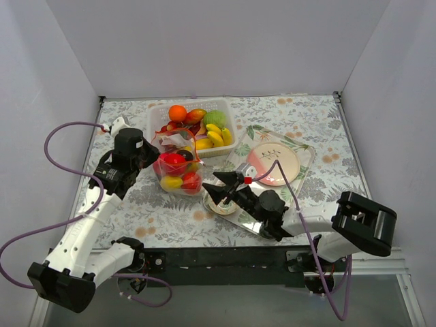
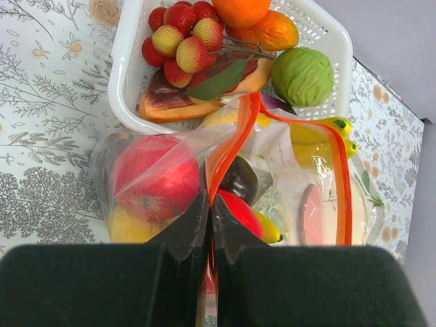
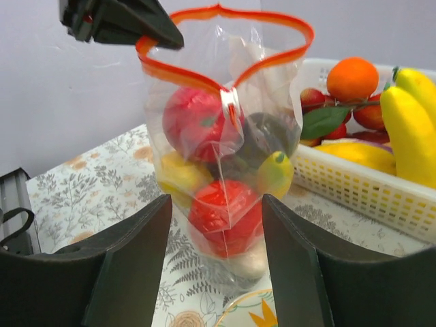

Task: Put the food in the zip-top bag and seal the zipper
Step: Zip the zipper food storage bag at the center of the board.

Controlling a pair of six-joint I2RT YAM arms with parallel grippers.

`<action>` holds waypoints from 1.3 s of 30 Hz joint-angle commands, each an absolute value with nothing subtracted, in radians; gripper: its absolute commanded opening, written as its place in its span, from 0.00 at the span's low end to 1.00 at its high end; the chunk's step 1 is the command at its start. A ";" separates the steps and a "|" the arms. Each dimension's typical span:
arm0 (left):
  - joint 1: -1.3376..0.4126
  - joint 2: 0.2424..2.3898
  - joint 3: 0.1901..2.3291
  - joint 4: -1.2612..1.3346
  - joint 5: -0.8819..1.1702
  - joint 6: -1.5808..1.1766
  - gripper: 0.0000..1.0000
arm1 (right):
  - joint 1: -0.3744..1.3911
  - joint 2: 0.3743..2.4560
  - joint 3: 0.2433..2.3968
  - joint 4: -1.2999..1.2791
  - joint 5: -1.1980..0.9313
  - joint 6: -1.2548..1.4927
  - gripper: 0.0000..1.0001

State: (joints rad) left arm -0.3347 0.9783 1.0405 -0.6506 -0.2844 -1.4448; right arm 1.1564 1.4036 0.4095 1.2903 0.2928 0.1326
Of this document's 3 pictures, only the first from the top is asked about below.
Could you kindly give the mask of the red pomegranate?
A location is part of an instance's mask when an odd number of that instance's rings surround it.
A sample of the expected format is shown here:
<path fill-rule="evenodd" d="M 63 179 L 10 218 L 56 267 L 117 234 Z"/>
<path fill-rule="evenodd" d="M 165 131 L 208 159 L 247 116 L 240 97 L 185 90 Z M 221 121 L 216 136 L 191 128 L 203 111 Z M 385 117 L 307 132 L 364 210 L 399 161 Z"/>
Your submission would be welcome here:
<path fill-rule="evenodd" d="M 160 180 L 162 177 L 161 160 L 160 159 L 156 160 L 153 163 L 152 167 L 153 167 L 153 171 L 156 174 L 157 178 Z"/>

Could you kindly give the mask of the clear zip top bag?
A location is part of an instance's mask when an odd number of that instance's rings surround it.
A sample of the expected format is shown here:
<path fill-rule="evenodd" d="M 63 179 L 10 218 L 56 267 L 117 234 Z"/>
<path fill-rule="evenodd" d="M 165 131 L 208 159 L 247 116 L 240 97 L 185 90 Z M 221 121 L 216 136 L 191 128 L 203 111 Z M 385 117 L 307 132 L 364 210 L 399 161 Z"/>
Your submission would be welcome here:
<path fill-rule="evenodd" d="M 153 170 L 161 188 L 174 195 L 199 196 L 204 165 L 198 157 L 194 135 L 183 128 L 159 131 L 152 145 L 159 151 Z"/>

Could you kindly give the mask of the yellow mango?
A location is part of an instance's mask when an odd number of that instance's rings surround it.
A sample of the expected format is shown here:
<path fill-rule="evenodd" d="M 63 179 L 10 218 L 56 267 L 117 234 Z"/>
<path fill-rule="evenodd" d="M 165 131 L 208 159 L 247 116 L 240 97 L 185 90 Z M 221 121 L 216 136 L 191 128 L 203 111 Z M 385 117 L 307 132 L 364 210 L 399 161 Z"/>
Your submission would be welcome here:
<path fill-rule="evenodd" d="M 181 188 L 183 184 L 183 180 L 179 176 L 167 175 L 167 176 L 163 176 L 159 183 L 164 191 L 173 192 Z"/>

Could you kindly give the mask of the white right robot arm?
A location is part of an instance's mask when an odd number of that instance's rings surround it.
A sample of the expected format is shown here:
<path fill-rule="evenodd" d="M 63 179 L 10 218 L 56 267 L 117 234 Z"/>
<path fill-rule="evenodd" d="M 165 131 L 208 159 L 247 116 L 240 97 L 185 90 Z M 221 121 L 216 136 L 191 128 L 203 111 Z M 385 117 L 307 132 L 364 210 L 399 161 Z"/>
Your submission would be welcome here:
<path fill-rule="evenodd" d="M 288 206 L 272 189 L 260 194 L 250 185 L 258 181 L 256 169 L 242 165 L 232 172 L 214 172 L 218 185 L 203 183 L 215 205 L 235 204 L 260 223 L 260 234 L 281 241 L 301 234 L 311 239 L 309 265 L 325 270 L 332 263 L 358 252 L 378 257 L 391 254 L 397 214 L 387 206 L 352 191 L 319 207 Z"/>

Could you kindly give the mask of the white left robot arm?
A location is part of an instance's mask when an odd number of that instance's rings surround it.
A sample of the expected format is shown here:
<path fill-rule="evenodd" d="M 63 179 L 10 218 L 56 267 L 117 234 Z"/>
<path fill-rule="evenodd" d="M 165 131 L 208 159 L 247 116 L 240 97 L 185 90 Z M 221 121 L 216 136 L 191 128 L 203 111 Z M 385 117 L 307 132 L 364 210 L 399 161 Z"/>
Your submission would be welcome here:
<path fill-rule="evenodd" d="M 136 273 L 144 267 L 144 245 L 122 237 L 91 258 L 91 250 L 109 217 L 136 182 L 141 169 L 152 165 L 159 151 L 141 130 L 125 127 L 114 137 L 114 149 L 99 161 L 81 206 L 81 219 L 69 225 L 43 263 L 33 263 L 27 276 L 41 298 L 74 313 L 84 311 L 95 291 L 120 270 Z"/>

